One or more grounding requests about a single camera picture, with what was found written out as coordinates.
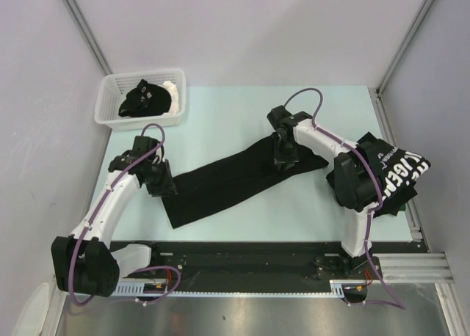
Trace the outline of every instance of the white robotic arm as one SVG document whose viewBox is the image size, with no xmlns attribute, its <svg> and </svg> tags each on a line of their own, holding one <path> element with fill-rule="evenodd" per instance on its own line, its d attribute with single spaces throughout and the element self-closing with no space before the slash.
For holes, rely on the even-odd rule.
<svg viewBox="0 0 470 336">
<path fill-rule="evenodd" d="M 359 145 L 326 131 L 305 112 L 291 114 L 285 106 L 278 106 L 267 118 L 278 133 L 274 150 L 278 169 L 294 166 L 298 161 L 298 145 L 334 163 L 334 195 L 347 213 L 341 245 L 352 258 L 364 255 L 364 240 L 367 240 L 368 249 L 372 245 L 368 216 L 372 218 L 373 209 L 379 206 L 379 202 L 393 197 L 399 189 L 403 194 L 406 186 L 413 184 L 429 169 L 429 163 L 417 154 L 399 150 L 375 138 L 376 142 Z"/>
<path fill-rule="evenodd" d="M 298 125 L 294 127 L 293 133 L 296 143 L 312 149 L 315 154 L 320 155 L 327 161 L 333 161 L 340 153 L 347 153 L 349 151 L 331 137 L 315 129 L 310 118 L 299 122 Z M 357 143 L 342 139 L 340 136 L 336 137 L 340 138 L 343 143 L 347 143 L 351 147 L 356 147 L 357 145 Z M 364 237 L 366 236 L 367 229 L 367 211 L 376 206 L 377 203 L 373 202 L 367 205 L 361 212 L 345 209 L 347 218 L 344 222 L 341 246 L 351 257 L 359 257 L 365 253 Z M 368 246 L 369 249 L 372 246 L 370 241 L 368 242 Z"/>
<path fill-rule="evenodd" d="M 136 136 L 132 150 L 111 161 L 105 186 L 80 224 L 68 237 L 56 237 L 51 252 L 60 290 L 110 296 L 119 279 L 148 266 L 149 246 L 109 248 L 119 219 L 142 184 L 152 196 L 176 193 L 162 143 Z"/>
<path fill-rule="evenodd" d="M 112 234 L 118 225 L 124 210 L 128 203 L 140 189 L 140 183 L 136 175 L 126 173 L 115 185 L 111 193 L 99 209 L 97 218 L 92 224 L 88 224 L 92 213 L 97 208 L 100 198 L 107 190 L 111 189 L 111 183 L 122 171 L 113 171 L 108 174 L 106 184 L 101 190 L 98 199 L 92 205 L 85 218 L 72 231 L 71 235 L 79 237 L 85 227 L 88 230 L 83 237 L 84 241 L 97 239 L 103 242 L 109 249 Z M 129 244 L 125 248 L 111 253 L 119 266 L 119 279 L 131 274 L 137 269 L 144 268 L 150 263 L 151 248 L 143 244 Z"/>
</svg>

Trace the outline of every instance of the purple cable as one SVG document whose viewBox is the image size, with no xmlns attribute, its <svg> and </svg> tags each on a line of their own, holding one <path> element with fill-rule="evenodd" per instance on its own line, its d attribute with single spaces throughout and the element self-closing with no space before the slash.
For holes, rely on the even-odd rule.
<svg viewBox="0 0 470 336">
<path fill-rule="evenodd" d="M 114 181 L 112 181 L 111 183 L 111 190 L 107 189 L 103 196 L 101 197 L 100 201 L 98 202 L 95 210 L 92 212 L 91 216 L 90 216 L 90 219 L 88 220 L 88 224 L 91 225 L 97 215 L 98 215 L 98 212 L 101 210 L 101 207 L 103 206 L 104 202 L 106 201 L 107 197 L 109 196 L 109 193 L 112 192 L 112 190 L 114 189 L 114 187 L 119 183 L 119 181 L 121 180 L 122 177 L 124 177 L 124 175 L 130 170 L 132 169 L 133 167 L 137 166 L 138 164 L 140 164 L 142 161 L 144 161 L 147 157 L 149 157 L 150 155 L 152 155 L 153 153 L 155 153 L 159 148 L 162 147 L 163 143 L 165 142 L 165 131 L 163 130 L 163 128 L 160 126 L 160 125 L 157 125 L 156 123 L 150 123 L 148 125 L 146 125 L 144 127 L 144 129 L 142 130 L 142 136 L 144 135 L 145 131 L 151 127 L 151 126 L 155 126 L 157 127 L 161 132 L 162 132 L 162 141 L 152 150 L 148 151 L 147 153 L 145 153 L 144 155 L 140 156 L 136 161 L 132 162 L 131 164 L 129 164 L 116 178 Z M 72 258 L 70 259 L 70 268 L 68 270 L 68 293 L 70 294 L 70 299 L 72 300 L 72 302 L 78 306 L 78 307 L 81 307 L 81 306 L 84 306 L 86 305 L 86 303 L 88 303 L 89 301 L 91 301 L 91 299 L 93 298 L 93 296 L 89 296 L 87 299 L 85 299 L 83 302 L 79 301 L 76 296 L 75 296 L 75 292 L 73 290 L 73 278 L 74 278 L 74 274 L 75 274 L 75 265 L 76 265 L 76 259 L 77 257 L 79 256 L 79 250 L 80 250 L 80 246 L 82 245 L 82 242 L 83 242 L 83 238 L 85 237 L 85 235 L 87 234 L 87 231 L 88 231 L 88 227 L 85 227 L 82 231 L 82 233 L 80 234 L 79 236 L 79 239 L 77 240 L 76 244 L 75 244 L 75 247 L 73 248 L 73 253 L 72 253 Z"/>
<path fill-rule="evenodd" d="M 382 205 L 383 205 L 382 191 L 380 190 L 379 183 L 375 179 L 375 176 L 374 176 L 374 173 L 372 172 L 372 169 L 370 168 L 370 166 L 367 163 L 366 159 L 361 155 L 361 153 L 359 153 L 354 147 L 350 146 L 346 142 L 343 142 L 340 138 L 338 138 L 334 134 L 326 131 L 325 129 L 323 129 L 321 127 L 319 127 L 317 125 L 317 123 L 315 122 L 315 119 L 317 118 L 318 112 L 319 112 L 319 110 L 320 110 L 320 108 L 322 107 L 322 104 L 323 104 L 323 94 L 320 90 L 318 90 L 317 88 L 305 88 L 305 89 L 299 90 L 298 92 L 293 94 L 289 99 L 287 99 L 286 103 L 284 104 L 284 107 L 287 106 L 287 104 L 293 98 L 295 98 L 297 95 L 299 95 L 302 92 L 307 92 L 307 91 L 317 92 L 319 97 L 320 97 L 317 109 L 315 110 L 315 112 L 314 112 L 314 114 L 311 118 L 311 124 L 313 125 L 314 129 L 317 130 L 318 132 L 330 137 L 332 140 L 334 140 L 335 142 L 340 144 L 342 147 L 345 147 L 348 150 L 352 151 L 352 153 L 354 153 L 354 155 L 356 155 L 358 157 L 358 159 L 361 161 L 361 163 L 364 166 L 364 169 L 366 169 L 367 174 L 369 175 L 370 179 L 372 180 L 372 183 L 374 184 L 375 192 L 377 193 L 377 198 L 378 198 L 379 203 L 375 208 L 371 208 L 367 211 L 367 226 L 366 226 L 366 236 L 364 237 L 364 250 L 366 251 L 367 261 L 369 262 L 369 265 L 370 265 L 371 269 L 373 270 L 375 275 L 380 280 L 380 283 L 382 284 L 382 286 L 387 290 L 390 297 L 396 303 L 387 302 L 387 301 L 380 301 L 380 300 L 365 301 L 364 303 L 350 303 L 349 301 L 347 301 L 346 297 L 344 297 L 344 301 L 346 303 L 348 303 L 348 305 L 351 305 L 351 304 L 360 304 L 360 305 L 364 305 L 364 304 L 388 304 L 388 305 L 392 305 L 394 307 L 398 307 L 400 309 L 405 310 L 406 309 L 405 305 L 400 301 L 400 298 L 398 298 L 398 296 L 390 288 L 390 286 L 388 286 L 386 284 L 386 282 L 383 280 L 382 276 L 380 276 L 379 271 L 375 268 L 375 264 L 372 261 L 372 258 L 371 258 L 370 253 L 369 253 L 369 247 L 367 245 L 367 242 L 369 241 L 369 237 L 370 237 L 371 227 L 372 227 L 372 216 L 374 215 L 374 212 L 377 211 L 377 210 L 380 210 L 382 208 Z"/>
<path fill-rule="evenodd" d="M 157 297 L 151 301 L 148 301 L 146 302 L 146 304 L 155 304 L 155 303 L 158 303 L 160 302 L 162 299 L 166 298 L 170 293 L 172 293 L 176 288 L 178 288 L 179 286 L 179 283 L 181 282 L 181 272 L 179 272 L 178 269 L 176 268 L 173 268 L 172 266 L 167 266 L 167 265 L 163 265 L 163 266 L 150 266 L 148 268 L 142 268 L 142 269 L 138 269 L 135 272 L 144 272 L 144 271 L 153 271 L 153 270 L 161 270 L 161 269 L 169 269 L 169 270 L 172 270 L 176 273 L 176 276 L 178 277 L 178 280 L 176 281 L 175 285 L 168 291 L 166 291 L 165 293 L 163 293 L 160 297 Z"/>
<path fill-rule="evenodd" d="M 147 301 L 147 304 L 146 305 L 149 305 L 149 304 L 155 304 L 157 303 L 158 301 L 160 301 L 161 299 L 164 299 L 166 298 L 170 293 L 174 292 L 176 288 L 178 288 L 180 282 L 181 282 L 181 273 L 179 272 L 179 270 L 173 268 L 172 266 L 152 266 L 152 267 L 149 267 L 149 268 L 143 268 L 143 269 L 138 269 L 136 271 L 134 271 L 134 273 L 136 272 L 143 272 L 143 271 L 151 271 L 151 270 L 161 270 L 161 269 L 169 269 L 169 270 L 172 270 L 174 272 L 176 272 L 176 275 L 178 277 L 178 280 L 176 281 L 175 285 L 170 289 L 168 290 L 167 292 L 163 293 L 161 296 L 159 297 L 156 297 L 155 299 L 152 299 L 151 301 Z M 107 302 L 106 303 L 106 306 L 108 307 L 109 305 L 112 305 L 112 304 L 117 304 L 117 303 L 121 303 L 121 302 L 135 302 L 136 300 L 135 299 L 130 299 L 130 298 L 119 298 L 119 299 L 115 299 L 111 302 Z M 80 312 L 78 313 L 73 313 L 72 310 L 68 310 L 68 315 L 72 315 L 72 316 L 78 316 L 78 315 L 84 315 L 84 314 L 87 314 L 87 313 L 90 313 L 94 310 L 100 310 L 101 307 L 103 307 L 102 305 L 98 305 L 98 306 L 95 306 L 91 309 L 87 309 L 87 310 L 81 310 Z"/>
</svg>

